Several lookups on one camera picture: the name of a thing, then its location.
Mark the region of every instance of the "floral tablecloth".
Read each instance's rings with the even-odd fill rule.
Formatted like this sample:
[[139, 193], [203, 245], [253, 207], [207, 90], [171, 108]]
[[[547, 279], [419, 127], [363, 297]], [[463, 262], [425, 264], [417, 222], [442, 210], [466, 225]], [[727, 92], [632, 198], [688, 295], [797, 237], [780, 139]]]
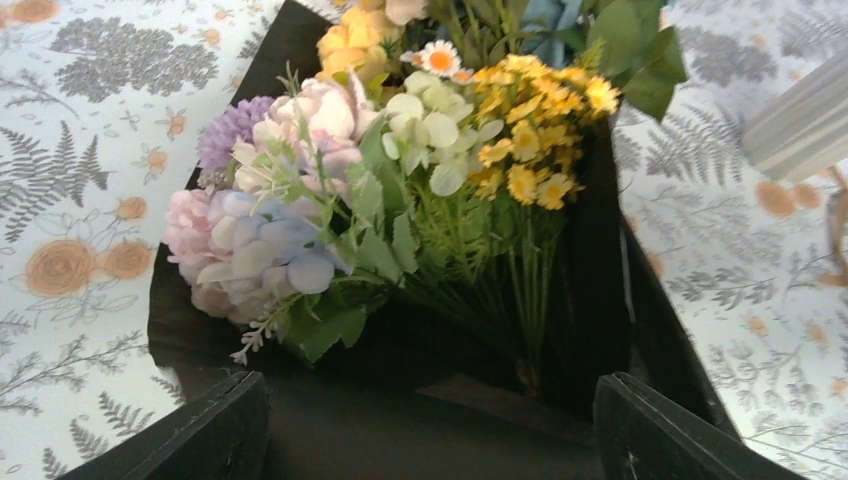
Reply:
[[[3, 478], [57, 478], [180, 404], [146, 351], [162, 212], [281, 2], [0, 0]], [[820, 282], [835, 183], [771, 182], [738, 148], [848, 47], [848, 5], [678, 0], [665, 19], [692, 80], [662, 126], [623, 112], [623, 208], [747, 444], [848, 478], [848, 291]]]
[[848, 478], [848, 290], [827, 281], [837, 185], [773, 182], [739, 149], [746, 120], [848, 48], [848, 3], [678, 0], [664, 17], [690, 81], [662, 126], [623, 112], [622, 208], [745, 443]]

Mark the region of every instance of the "purple flower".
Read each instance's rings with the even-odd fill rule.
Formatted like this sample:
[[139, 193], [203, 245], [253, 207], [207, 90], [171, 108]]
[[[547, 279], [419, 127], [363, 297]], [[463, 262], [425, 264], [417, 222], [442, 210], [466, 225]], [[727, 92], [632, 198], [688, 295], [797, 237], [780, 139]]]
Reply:
[[273, 97], [255, 97], [242, 100], [235, 107], [227, 107], [227, 111], [213, 121], [200, 137], [200, 168], [227, 168], [236, 138], [251, 142], [253, 126], [264, 120], [274, 100]]

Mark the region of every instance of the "daisy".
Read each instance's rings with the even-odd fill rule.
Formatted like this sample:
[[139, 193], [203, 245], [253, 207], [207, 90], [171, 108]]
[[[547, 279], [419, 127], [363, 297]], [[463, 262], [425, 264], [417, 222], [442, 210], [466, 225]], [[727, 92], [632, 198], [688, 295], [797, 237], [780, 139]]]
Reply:
[[451, 78], [460, 67], [459, 54], [451, 42], [436, 40], [421, 50], [424, 70], [440, 77]]

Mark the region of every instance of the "white flower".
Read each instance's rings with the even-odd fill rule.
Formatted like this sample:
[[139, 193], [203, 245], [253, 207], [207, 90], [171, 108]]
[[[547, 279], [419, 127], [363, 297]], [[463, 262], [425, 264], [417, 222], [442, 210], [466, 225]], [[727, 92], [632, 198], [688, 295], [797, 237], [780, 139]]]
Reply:
[[453, 77], [461, 66], [456, 47], [445, 40], [424, 45], [421, 62], [424, 70], [445, 78]]
[[427, 18], [428, 3], [428, 0], [386, 0], [386, 16], [402, 27], [413, 19]]

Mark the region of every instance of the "flower bouquet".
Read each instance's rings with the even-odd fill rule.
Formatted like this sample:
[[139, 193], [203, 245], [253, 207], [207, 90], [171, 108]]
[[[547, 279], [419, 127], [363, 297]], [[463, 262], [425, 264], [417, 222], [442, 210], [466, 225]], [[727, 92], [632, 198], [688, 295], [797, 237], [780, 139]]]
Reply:
[[241, 364], [269, 340], [312, 364], [400, 303], [546, 395], [601, 320], [575, 293], [593, 252], [573, 237], [591, 225], [575, 221], [592, 215], [581, 199], [617, 194], [614, 170], [589, 180], [611, 163], [611, 118], [622, 100], [662, 118], [686, 79], [663, 4], [352, 6], [318, 42], [314, 78], [289, 70], [286, 95], [206, 129], [199, 188], [172, 197], [163, 238], [192, 303], [241, 326]]

